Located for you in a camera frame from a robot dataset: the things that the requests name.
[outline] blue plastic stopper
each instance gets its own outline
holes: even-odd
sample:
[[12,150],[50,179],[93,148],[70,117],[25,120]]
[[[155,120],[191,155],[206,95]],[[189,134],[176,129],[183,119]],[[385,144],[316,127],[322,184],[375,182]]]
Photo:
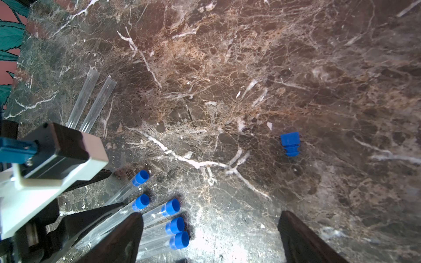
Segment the blue plastic stopper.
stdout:
[[301,141],[300,134],[298,132],[282,134],[281,143],[289,157],[297,156],[300,153],[298,151],[298,147],[300,147]]
[[175,235],[183,232],[184,230],[184,219],[182,217],[177,217],[171,220],[171,222],[165,225],[165,232],[168,235]]
[[189,241],[189,234],[183,231],[170,238],[170,248],[173,250],[185,248],[189,245]]
[[149,205],[149,197],[143,194],[139,196],[138,198],[136,198],[136,200],[133,202],[132,207],[134,211],[139,211],[141,209],[144,209],[148,205]]
[[180,211],[180,202],[177,199],[173,199],[168,201],[165,205],[161,208],[161,213],[163,216],[167,217],[170,215],[174,215]]
[[137,175],[134,176],[132,180],[132,184],[136,187],[139,187],[139,185],[143,184],[149,179],[149,173],[146,170],[142,170],[137,173]]

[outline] marble countertop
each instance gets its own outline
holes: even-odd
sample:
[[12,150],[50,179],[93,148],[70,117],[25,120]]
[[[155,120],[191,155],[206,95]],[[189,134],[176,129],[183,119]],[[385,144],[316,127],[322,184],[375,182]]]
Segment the marble countertop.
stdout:
[[[116,80],[91,131],[116,173],[61,195],[61,215],[103,205],[150,170],[137,194],[178,197],[192,236],[154,262],[284,262],[283,210],[349,262],[419,262],[421,5],[411,3],[38,0],[5,118],[20,136],[65,124],[90,68],[101,76],[88,106]],[[295,131],[301,153],[288,158],[279,136]]]

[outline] test tube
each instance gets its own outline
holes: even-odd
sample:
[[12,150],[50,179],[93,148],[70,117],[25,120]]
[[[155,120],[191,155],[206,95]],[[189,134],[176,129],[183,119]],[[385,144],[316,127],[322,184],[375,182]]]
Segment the test tube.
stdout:
[[184,219],[182,217],[177,217],[171,221],[143,230],[142,239],[140,240],[139,245],[146,244],[163,237],[172,236],[183,231]]
[[156,241],[139,246],[136,260],[149,258],[172,250],[183,249],[189,245],[189,234],[186,231],[173,236],[158,239]]
[[96,119],[101,113],[102,108],[104,108],[105,103],[107,102],[109,96],[111,95],[111,92],[114,90],[116,85],[117,82],[112,78],[108,77],[106,79],[104,85],[101,88],[101,91],[99,91],[99,94],[93,102],[92,107],[89,110],[85,120],[83,121],[79,131],[84,133],[89,133],[91,131],[92,126],[94,125]]
[[85,109],[86,103],[88,102],[89,97],[95,87],[95,83],[99,78],[98,71],[90,69],[88,76],[86,77],[85,83],[83,84],[82,90],[77,97],[75,106],[73,107],[72,113],[70,114],[69,120],[67,121],[66,127],[71,129],[76,128],[77,123],[79,122],[80,116],[82,115],[83,110]]
[[131,201],[128,205],[120,209],[118,212],[104,220],[102,223],[92,229],[86,236],[84,236],[76,245],[77,249],[80,249],[91,241],[101,238],[108,231],[116,227],[118,224],[123,222],[131,213],[138,212],[149,205],[149,197],[145,194],[139,196],[135,200]]
[[142,215],[143,228],[146,228],[147,226],[155,224],[156,222],[159,222],[170,215],[175,215],[179,211],[180,211],[180,202],[177,199],[168,201],[165,204],[160,205]]
[[137,191],[138,187],[149,179],[149,173],[146,170],[138,172],[134,178],[123,186],[105,205],[112,205],[123,202],[127,197]]

